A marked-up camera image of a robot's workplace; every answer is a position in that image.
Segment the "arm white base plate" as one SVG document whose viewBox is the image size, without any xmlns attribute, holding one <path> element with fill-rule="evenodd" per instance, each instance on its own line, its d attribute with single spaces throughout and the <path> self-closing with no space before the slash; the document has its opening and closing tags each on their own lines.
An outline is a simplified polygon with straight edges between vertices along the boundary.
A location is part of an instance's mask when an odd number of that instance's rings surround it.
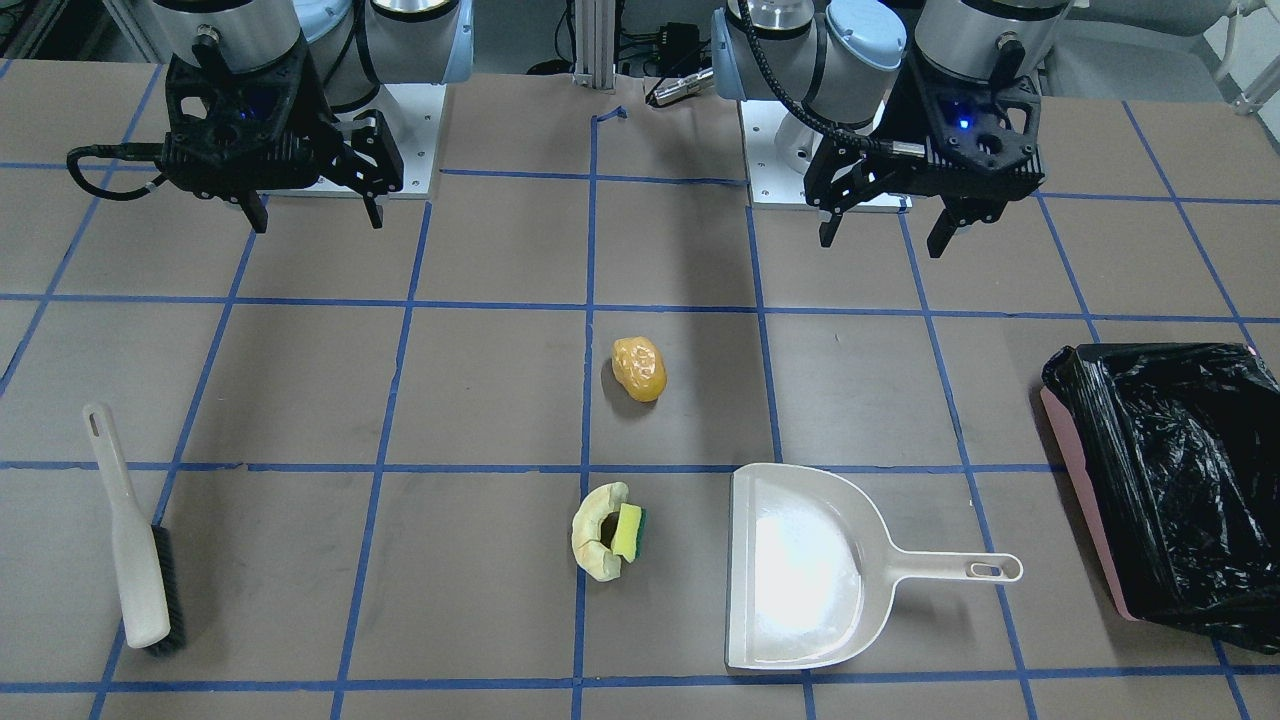
<svg viewBox="0 0 1280 720">
<path fill-rule="evenodd" d="M 741 101 L 742 150 L 751 202 L 758 208 L 813 211 L 804 176 L 820 137 L 773 101 Z"/>
<path fill-rule="evenodd" d="M 383 85 L 370 102 L 355 111 L 335 114 L 340 123 L 352 122 L 358 113 L 366 110 L 379 110 L 384 115 L 402 158 L 403 178 L 399 188 L 379 197 L 379 202 L 429 200 L 434 195 L 445 100 L 444 85 Z M 360 193 L 328 179 L 319 170 L 314 174 L 316 179 L 302 186 L 298 170 L 278 170 L 273 178 L 262 170 L 257 191 L 296 197 L 360 199 Z"/>
</svg>

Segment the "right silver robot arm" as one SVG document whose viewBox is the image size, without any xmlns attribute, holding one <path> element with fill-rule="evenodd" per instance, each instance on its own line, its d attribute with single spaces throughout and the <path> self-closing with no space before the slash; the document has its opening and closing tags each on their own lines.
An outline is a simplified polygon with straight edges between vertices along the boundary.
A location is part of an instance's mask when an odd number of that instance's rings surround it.
<svg viewBox="0 0 1280 720">
<path fill-rule="evenodd" d="M 389 85 L 454 85 L 474 69 L 470 1 L 154 1 L 172 47 L 169 129 L 155 167 L 177 188 L 268 227 L 262 196 L 329 181 L 381 228 L 406 190 Z"/>
</svg>

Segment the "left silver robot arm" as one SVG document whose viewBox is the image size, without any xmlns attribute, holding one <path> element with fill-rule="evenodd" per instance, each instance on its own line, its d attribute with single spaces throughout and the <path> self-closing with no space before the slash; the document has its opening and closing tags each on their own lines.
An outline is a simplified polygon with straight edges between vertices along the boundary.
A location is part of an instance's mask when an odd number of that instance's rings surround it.
<svg viewBox="0 0 1280 720">
<path fill-rule="evenodd" d="M 794 136 L 803 197 L 835 242 L 844 215 L 882 193 L 938 197 L 927 240 L 997 222 L 1046 179 L 1032 78 L 1066 1 L 927 1 L 914 26 L 881 1 L 727 1 L 712 68 L 721 97 L 776 101 Z"/>
</svg>

